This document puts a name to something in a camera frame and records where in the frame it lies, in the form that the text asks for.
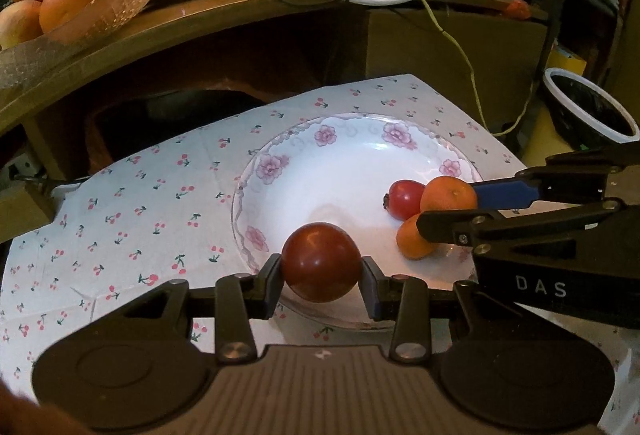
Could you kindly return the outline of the small orange tangerine back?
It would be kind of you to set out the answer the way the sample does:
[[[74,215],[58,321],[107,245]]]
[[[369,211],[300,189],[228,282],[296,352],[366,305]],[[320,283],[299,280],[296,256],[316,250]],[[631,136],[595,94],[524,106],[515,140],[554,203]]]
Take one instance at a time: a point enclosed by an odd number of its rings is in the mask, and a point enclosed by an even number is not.
[[[431,255],[437,249],[436,243],[428,242],[420,235],[416,225],[419,217],[420,214],[416,214],[408,218],[396,233],[396,244],[399,252],[405,259],[411,259],[412,261],[424,259],[424,257]]]

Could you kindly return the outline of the small red tomato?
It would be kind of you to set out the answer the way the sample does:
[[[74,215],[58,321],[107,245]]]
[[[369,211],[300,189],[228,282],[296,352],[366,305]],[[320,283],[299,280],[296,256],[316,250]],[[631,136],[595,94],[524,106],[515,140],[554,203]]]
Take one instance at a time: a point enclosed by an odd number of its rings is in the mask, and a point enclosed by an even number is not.
[[[383,198],[383,207],[398,221],[406,221],[420,212],[424,184],[419,181],[401,179],[393,182]]]

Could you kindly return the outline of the large dark red tomato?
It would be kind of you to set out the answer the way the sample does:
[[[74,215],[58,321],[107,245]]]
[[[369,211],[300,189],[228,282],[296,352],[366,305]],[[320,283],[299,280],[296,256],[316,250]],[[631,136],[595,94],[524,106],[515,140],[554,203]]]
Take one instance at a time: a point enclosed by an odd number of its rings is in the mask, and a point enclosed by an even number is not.
[[[311,303],[340,299],[362,275],[356,243],[343,229],[329,223],[296,229],[283,245],[281,268],[290,289]]]

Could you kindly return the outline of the black waste bin white rim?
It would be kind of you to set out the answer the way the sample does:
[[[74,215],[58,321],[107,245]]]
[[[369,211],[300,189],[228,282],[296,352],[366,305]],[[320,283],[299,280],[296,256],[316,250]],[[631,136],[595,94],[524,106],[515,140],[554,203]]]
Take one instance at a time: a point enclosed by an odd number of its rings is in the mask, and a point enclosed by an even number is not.
[[[639,125],[608,92],[581,75],[548,68],[544,105],[555,132],[575,151],[639,141]]]

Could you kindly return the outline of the white floral plate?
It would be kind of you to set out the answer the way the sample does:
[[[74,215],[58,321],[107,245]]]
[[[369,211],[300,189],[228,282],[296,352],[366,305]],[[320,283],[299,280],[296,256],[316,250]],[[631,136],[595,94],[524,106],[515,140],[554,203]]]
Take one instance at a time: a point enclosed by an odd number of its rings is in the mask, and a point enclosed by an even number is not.
[[[444,244],[409,261],[396,245],[399,223],[383,207],[393,182],[426,184],[440,175],[480,180],[459,149],[424,127],[382,115],[317,117],[277,135],[248,162],[232,201],[233,236],[256,273],[298,227],[322,221],[345,230],[387,276],[449,290],[472,276],[469,249]]]

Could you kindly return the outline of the cherry print tablecloth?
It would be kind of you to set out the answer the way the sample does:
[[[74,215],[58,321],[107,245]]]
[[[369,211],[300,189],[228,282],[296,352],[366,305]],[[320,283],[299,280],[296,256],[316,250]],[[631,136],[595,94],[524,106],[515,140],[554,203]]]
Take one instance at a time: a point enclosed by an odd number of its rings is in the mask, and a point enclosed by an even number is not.
[[[243,168],[291,126],[349,111],[433,129],[486,178],[521,168],[472,117],[411,75],[320,88],[151,139],[83,184],[58,188],[52,224],[12,242],[1,291],[3,383],[32,395],[32,366],[47,347],[154,285],[184,278],[208,287],[240,271],[231,199]]]

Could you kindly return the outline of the small red object on cabinet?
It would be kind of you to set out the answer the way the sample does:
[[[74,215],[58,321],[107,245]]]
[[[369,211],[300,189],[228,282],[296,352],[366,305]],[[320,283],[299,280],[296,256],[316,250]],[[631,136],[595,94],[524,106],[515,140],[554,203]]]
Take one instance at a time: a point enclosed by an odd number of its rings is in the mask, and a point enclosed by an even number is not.
[[[527,21],[532,17],[532,10],[524,0],[512,0],[502,12],[503,17],[514,21]]]

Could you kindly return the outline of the wooden TV cabinet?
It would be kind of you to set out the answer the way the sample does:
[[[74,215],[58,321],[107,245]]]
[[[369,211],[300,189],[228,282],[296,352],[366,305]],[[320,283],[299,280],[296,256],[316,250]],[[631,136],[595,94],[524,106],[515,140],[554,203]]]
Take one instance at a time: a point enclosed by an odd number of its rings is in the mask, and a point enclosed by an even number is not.
[[[320,0],[153,7],[23,95],[1,96],[1,155],[55,178],[94,173],[151,139],[322,86],[412,74],[494,129],[514,120],[544,53],[538,19],[500,0],[367,9]]]

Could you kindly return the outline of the glass fruit bowl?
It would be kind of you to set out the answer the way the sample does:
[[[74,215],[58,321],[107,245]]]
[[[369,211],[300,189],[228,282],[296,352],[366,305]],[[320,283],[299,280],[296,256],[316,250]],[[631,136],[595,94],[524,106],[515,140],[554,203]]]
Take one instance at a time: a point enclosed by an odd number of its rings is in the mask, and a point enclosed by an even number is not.
[[[1,89],[26,89],[111,35],[150,0],[94,0],[72,20],[1,53]]]

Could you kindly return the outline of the yellow red apple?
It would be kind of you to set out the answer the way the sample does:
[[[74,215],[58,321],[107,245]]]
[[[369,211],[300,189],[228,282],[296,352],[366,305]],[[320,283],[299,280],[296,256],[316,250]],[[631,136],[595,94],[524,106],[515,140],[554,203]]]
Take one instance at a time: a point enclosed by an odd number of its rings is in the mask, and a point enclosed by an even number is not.
[[[0,45],[2,50],[15,47],[39,37],[41,2],[21,0],[4,8],[0,13]]]

